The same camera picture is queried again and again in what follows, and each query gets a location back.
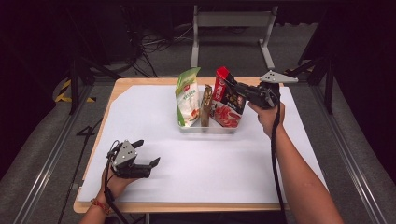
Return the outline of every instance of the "red snack package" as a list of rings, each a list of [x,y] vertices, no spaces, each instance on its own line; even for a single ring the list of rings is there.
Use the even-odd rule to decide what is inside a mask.
[[[226,67],[216,71],[210,117],[223,127],[236,128],[245,109],[246,99],[233,89],[233,75]]]

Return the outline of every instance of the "white paper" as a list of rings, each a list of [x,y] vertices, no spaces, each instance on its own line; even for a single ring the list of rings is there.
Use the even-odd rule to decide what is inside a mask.
[[[283,87],[280,92],[287,108],[284,126],[325,184],[290,90]],[[96,196],[115,140],[143,139],[135,163],[149,164],[161,157],[160,163],[150,178],[129,185],[118,202],[278,203],[270,140],[250,107],[245,107],[235,134],[181,133],[176,112],[174,86],[132,86],[120,95],[111,104],[78,201]],[[280,175],[279,181],[283,191]]]

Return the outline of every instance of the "food package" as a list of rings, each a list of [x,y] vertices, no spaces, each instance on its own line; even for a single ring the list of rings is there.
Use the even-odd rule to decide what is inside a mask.
[[[177,120],[181,127],[190,127],[199,118],[200,102],[196,67],[180,74],[175,90],[177,99]]]
[[[209,126],[210,109],[212,106],[212,87],[205,85],[204,94],[201,102],[201,127]]]
[[[245,109],[246,98],[233,89],[234,79],[226,67],[216,71],[210,116],[222,127],[236,128]]]

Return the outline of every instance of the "wrist strap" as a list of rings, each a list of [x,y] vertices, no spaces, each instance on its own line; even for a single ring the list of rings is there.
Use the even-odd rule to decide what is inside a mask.
[[[102,203],[100,203],[97,199],[92,199],[91,200],[93,205],[99,206],[103,209],[103,211],[105,212],[106,216],[108,216],[108,214],[110,214],[110,208]]]

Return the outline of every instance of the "human arm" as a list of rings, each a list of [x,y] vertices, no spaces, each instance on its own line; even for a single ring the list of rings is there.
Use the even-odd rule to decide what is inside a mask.
[[[263,110],[248,103],[258,114],[265,134],[272,137],[276,108]],[[291,212],[298,223],[343,223],[329,191],[291,142],[284,126],[285,106],[281,104],[276,128],[276,157]]]
[[[105,207],[109,207],[108,203],[106,201],[105,197],[105,170],[102,173],[102,184],[101,188],[96,195],[95,199],[97,202],[100,204],[103,204]],[[108,168],[108,184],[107,186],[110,188],[112,195],[114,196],[114,199],[118,198],[125,190],[125,188],[131,184],[132,182],[136,181],[134,178],[130,179],[125,179],[125,178],[120,178],[114,175],[113,171],[111,168]],[[91,204],[90,208],[87,210],[85,213],[84,217],[81,219],[79,222],[80,224],[95,224],[95,223],[105,223],[106,219],[106,212],[103,208],[101,208],[98,205]]]

